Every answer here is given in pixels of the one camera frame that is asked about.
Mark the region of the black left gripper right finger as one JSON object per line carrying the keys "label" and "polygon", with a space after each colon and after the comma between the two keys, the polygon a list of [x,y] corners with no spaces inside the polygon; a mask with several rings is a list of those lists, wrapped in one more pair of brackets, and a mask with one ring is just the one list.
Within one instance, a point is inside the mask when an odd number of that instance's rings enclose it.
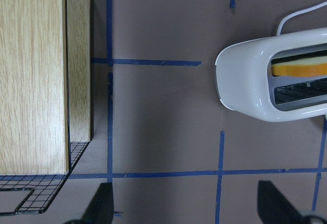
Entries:
{"label": "black left gripper right finger", "polygon": [[301,223],[301,214],[271,181],[258,182],[257,211],[262,223]]}

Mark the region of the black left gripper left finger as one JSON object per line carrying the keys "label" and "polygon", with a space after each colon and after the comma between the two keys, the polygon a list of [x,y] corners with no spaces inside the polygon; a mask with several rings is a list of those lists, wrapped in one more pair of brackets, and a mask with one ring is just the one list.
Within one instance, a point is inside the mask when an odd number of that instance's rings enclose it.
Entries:
{"label": "black left gripper left finger", "polygon": [[101,183],[84,212],[82,223],[111,224],[114,215],[112,183]]}

